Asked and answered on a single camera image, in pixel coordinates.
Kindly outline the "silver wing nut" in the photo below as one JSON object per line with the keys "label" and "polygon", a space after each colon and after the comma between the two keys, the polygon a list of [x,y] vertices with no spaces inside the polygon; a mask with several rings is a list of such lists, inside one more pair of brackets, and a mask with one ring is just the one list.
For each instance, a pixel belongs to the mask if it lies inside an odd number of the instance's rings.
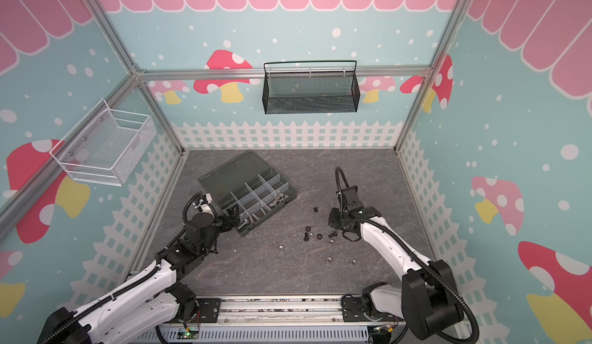
{"label": "silver wing nut", "polygon": [[273,200],[273,202],[270,203],[270,207],[275,207],[277,205],[280,205],[284,202],[283,197],[277,197],[276,199]]}

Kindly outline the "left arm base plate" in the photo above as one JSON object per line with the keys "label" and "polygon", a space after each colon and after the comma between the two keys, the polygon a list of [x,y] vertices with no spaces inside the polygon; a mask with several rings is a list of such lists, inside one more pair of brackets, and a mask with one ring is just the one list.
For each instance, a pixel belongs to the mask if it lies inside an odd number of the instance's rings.
{"label": "left arm base plate", "polygon": [[222,300],[216,298],[196,298],[182,302],[174,320],[181,323],[217,323]]}

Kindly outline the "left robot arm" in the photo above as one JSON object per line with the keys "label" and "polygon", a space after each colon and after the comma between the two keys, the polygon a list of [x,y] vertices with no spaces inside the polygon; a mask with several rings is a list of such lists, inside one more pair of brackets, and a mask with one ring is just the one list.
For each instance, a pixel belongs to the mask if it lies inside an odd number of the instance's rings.
{"label": "left robot arm", "polygon": [[183,209],[183,228],[154,261],[111,292],[69,311],[60,308],[44,324],[40,343],[128,343],[171,320],[187,325],[203,310],[182,279],[210,254],[220,234],[236,228],[240,205],[217,214],[208,195],[198,192]]}

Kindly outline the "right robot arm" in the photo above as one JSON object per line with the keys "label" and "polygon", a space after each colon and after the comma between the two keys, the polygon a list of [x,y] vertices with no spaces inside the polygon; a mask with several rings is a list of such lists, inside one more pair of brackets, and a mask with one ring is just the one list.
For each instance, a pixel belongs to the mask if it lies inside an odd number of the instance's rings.
{"label": "right robot arm", "polygon": [[350,242],[370,244],[399,278],[399,288],[379,282],[363,289],[362,311],[371,320],[393,316],[403,321],[398,336],[389,326],[377,326],[371,337],[398,343],[412,333],[419,340],[439,336],[449,343],[476,343],[479,324],[459,294],[453,271],[443,260],[433,261],[404,241],[371,206],[363,205],[358,188],[348,183],[341,167],[335,170],[336,197],[328,225]]}

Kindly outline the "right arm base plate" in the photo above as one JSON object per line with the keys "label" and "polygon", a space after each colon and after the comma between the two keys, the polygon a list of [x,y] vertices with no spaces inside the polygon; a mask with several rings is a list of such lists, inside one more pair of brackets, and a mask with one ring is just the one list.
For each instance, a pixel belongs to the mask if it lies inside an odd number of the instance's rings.
{"label": "right arm base plate", "polygon": [[403,322],[399,316],[378,312],[365,296],[343,295],[340,306],[344,322]]}

